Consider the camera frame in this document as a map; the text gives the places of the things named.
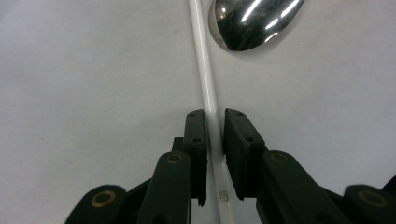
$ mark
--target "metal spoon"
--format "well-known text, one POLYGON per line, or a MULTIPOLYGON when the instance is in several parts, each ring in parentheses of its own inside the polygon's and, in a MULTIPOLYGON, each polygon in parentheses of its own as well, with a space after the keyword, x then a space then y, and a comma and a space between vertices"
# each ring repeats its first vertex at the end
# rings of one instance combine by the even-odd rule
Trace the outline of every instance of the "metal spoon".
POLYGON ((304 0, 213 0, 209 29, 224 49, 253 49, 278 35, 304 0))

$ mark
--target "white stick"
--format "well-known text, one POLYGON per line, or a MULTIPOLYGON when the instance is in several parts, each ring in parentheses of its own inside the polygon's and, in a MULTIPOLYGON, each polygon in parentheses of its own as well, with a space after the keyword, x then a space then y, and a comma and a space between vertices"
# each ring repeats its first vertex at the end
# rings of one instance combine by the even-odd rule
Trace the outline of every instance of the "white stick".
POLYGON ((222 150, 221 131, 219 126, 218 104, 216 101, 215 87, 213 84, 212 68, 206 44, 206 34, 202 7, 200 0, 189 0, 194 32, 195 50, 197 54, 201 88, 204 96, 204 107, 210 138, 210 154, 213 173, 218 194, 219 214, 221 223, 234 224, 233 198, 231 194, 231 181, 227 166, 224 162, 222 150))

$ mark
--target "black object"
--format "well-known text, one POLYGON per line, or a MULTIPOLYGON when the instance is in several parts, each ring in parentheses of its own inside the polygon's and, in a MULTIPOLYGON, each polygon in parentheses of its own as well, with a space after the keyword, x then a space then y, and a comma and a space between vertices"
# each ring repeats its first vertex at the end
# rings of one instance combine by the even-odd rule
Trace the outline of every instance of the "black object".
MULTIPOLYGON (((205 204, 207 147, 205 112, 193 111, 151 179, 129 192, 91 190, 66 224, 190 223, 191 198, 205 204)), ((396 223, 396 176, 383 189, 350 186, 342 197, 320 187, 290 154, 268 150, 240 111, 225 111, 224 153, 238 198, 257 198, 262 223, 396 223)))

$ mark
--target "spoon bowl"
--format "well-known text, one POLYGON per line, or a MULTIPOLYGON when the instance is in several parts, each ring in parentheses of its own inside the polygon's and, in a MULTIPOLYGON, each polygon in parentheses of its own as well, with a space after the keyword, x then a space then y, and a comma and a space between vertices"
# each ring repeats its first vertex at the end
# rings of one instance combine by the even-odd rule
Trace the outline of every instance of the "spoon bowl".
POLYGON ((304 0, 214 0, 209 10, 209 30, 224 49, 253 49, 278 35, 303 3, 304 0))

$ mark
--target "white table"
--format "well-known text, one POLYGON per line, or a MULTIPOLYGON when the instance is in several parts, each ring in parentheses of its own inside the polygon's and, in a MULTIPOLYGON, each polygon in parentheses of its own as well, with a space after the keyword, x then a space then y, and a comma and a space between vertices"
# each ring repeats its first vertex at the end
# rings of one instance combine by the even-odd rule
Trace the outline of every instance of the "white table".
MULTIPOLYGON (((327 189, 382 188, 396 173, 395 11, 306 0, 265 46, 209 36, 219 110, 246 113, 327 189)), ((187 1, 0 2, 0 223, 63 223, 95 187, 132 189, 199 108, 187 1)), ((207 196, 192 223, 219 223, 210 173, 207 196)), ((235 213, 260 223, 254 200, 235 213)))

